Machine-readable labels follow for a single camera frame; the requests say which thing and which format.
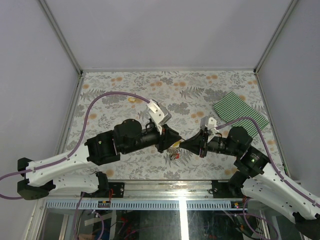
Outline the large metal keyring with keys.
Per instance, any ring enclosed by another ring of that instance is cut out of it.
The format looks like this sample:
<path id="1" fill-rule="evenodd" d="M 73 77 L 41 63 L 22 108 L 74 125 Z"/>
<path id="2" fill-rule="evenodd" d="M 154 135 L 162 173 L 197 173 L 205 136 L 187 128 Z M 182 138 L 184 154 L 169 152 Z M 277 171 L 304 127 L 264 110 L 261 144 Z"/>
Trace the large metal keyring with keys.
<path id="1" fill-rule="evenodd" d="M 180 158 L 180 148 L 179 147 L 170 147 L 166 151 L 169 154 L 169 159 L 171 161 Z"/>

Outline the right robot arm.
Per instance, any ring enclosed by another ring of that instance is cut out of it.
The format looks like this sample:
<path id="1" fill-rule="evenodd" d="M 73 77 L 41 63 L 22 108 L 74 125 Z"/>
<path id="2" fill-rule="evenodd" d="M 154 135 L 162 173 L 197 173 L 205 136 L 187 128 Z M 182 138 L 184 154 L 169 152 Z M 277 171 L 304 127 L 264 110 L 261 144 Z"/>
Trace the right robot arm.
<path id="1" fill-rule="evenodd" d="M 237 171 L 228 180 L 228 192 L 255 199 L 281 213 L 295 228 L 311 240 L 320 238 L 320 199 L 280 171 L 270 157 L 251 145 L 252 137 L 240 126 L 233 127 L 227 137 L 210 137 L 200 130 L 180 143 L 180 148 L 201 158 L 208 152 L 234 156 Z"/>

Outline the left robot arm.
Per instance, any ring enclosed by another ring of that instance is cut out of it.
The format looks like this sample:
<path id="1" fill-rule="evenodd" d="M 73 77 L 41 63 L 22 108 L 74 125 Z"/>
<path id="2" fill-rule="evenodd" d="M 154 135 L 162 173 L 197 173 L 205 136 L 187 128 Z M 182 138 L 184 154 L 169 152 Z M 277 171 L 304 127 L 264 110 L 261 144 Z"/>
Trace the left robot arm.
<path id="1" fill-rule="evenodd" d="M 17 161 L 24 179 L 17 183 L 17 193 L 24 200 L 38 200 L 52 194 L 81 195 L 85 198 L 108 198 L 110 186 L 105 173 L 73 175 L 72 172 L 97 168 L 120 160 L 121 155 L 155 146 L 162 153 L 181 140 L 167 124 L 157 128 L 149 121 L 145 127 L 135 119 L 126 119 L 114 129 L 98 134 L 77 149 L 47 159 Z"/>

